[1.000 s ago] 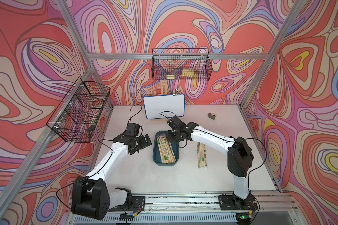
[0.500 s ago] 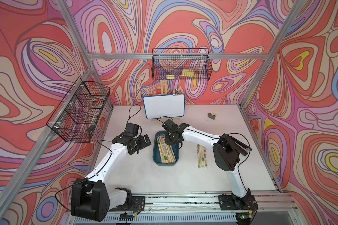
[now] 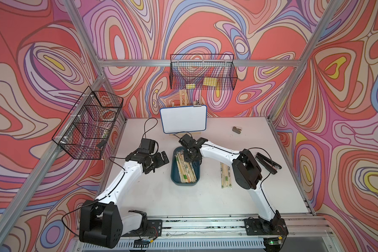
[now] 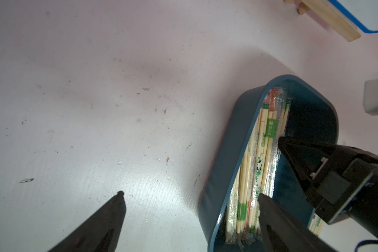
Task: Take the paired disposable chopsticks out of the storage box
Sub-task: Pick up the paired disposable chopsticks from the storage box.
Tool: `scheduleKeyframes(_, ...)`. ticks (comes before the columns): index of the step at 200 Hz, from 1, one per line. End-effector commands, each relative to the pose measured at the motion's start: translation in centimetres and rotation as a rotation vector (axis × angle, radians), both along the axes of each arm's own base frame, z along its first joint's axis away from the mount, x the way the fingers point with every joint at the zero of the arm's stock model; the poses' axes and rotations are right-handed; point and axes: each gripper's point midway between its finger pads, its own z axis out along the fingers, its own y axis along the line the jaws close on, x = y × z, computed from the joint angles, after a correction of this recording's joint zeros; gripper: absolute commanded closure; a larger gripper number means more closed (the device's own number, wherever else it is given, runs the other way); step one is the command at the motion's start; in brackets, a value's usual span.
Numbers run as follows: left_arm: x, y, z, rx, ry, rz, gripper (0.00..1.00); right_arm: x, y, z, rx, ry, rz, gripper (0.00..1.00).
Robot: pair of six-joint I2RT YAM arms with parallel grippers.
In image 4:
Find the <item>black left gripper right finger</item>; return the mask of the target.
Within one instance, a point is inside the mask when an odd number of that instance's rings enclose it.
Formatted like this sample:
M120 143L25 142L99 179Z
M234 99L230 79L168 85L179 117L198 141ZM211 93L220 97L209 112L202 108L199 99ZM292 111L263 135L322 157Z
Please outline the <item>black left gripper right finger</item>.
M267 252L333 252L275 200L259 195L260 229Z

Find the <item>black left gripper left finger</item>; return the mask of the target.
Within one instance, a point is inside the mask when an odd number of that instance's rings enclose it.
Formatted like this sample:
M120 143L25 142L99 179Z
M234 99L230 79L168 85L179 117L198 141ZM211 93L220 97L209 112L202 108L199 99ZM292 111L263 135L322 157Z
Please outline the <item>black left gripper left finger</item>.
M126 216L124 192L119 191L51 252L114 252Z

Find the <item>green band chopsticks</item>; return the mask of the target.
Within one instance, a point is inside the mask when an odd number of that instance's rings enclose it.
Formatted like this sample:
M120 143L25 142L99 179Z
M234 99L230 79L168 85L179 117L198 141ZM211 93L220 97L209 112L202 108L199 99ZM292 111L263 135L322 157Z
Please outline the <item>green band chopsticks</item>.
M319 236L325 222L317 215L312 216L308 229L316 236Z

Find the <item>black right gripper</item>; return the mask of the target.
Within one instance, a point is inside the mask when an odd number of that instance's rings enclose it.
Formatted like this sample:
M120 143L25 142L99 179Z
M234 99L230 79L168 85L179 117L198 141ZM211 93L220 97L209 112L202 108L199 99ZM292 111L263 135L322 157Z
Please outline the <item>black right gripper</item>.
M354 147L280 137L307 202L327 224L352 218L378 239L378 156Z

